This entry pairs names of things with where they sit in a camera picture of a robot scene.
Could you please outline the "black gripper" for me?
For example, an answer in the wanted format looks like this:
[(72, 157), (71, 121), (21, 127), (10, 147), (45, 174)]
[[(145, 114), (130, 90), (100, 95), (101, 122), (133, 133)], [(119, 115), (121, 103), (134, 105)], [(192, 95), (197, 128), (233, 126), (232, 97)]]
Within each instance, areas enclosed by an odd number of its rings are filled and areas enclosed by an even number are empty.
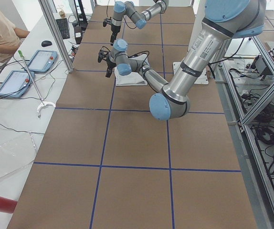
[(110, 38), (110, 45), (113, 45), (115, 40), (116, 40), (116, 37), (117, 37), (118, 33), (120, 32), (120, 26), (111, 24), (111, 31), (112, 31), (112, 35), (111, 35), (111, 38)]
[(112, 73), (113, 73), (113, 69), (116, 67), (116, 62), (113, 58), (113, 56), (111, 55), (111, 52), (109, 52), (106, 55), (106, 63), (107, 63), (107, 70), (106, 70), (106, 77), (110, 78)]

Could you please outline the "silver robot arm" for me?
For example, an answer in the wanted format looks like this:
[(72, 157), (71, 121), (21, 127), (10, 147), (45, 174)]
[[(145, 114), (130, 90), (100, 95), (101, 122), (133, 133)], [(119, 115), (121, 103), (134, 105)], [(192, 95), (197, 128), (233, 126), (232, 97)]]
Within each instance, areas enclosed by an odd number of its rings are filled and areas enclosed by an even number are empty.
[(187, 94), (221, 44), (228, 39), (262, 33), (266, 9), (264, 0), (206, 1), (202, 29), (168, 82), (145, 61), (130, 58), (126, 52), (127, 42), (117, 38), (125, 16), (142, 29), (153, 16), (164, 13), (168, 5), (166, 0), (157, 0), (147, 10), (138, 12), (132, 2), (117, 1), (113, 16), (104, 20), (105, 25), (111, 26), (110, 42), (113, 48), (107, 53), (100, 52), (98, 57), (99, 61), (105, 60), (107, 63), (107, 77), (111, 76), (113, 69), (117, 69), (122, 76), (135, 72), (147, 81), (155, 91), (149, 101), (150, 112), (158, 120), (179, 118), (189, 111)]
[(118, 33), (120, 32), (122, 20), (127, 16), (138, 29), (145, 27), (146, 23), (158, 14), (165, 13), (169, 6), (168, 0), (155, 0), (155, 4), (143, 12), (138, 12), (131, 1), (116, 1), (114, 13), (110, 18), (106, 18), (104, 23), (111, 25), (112, 35), (110, 38), (111, 45), (114, 44)]

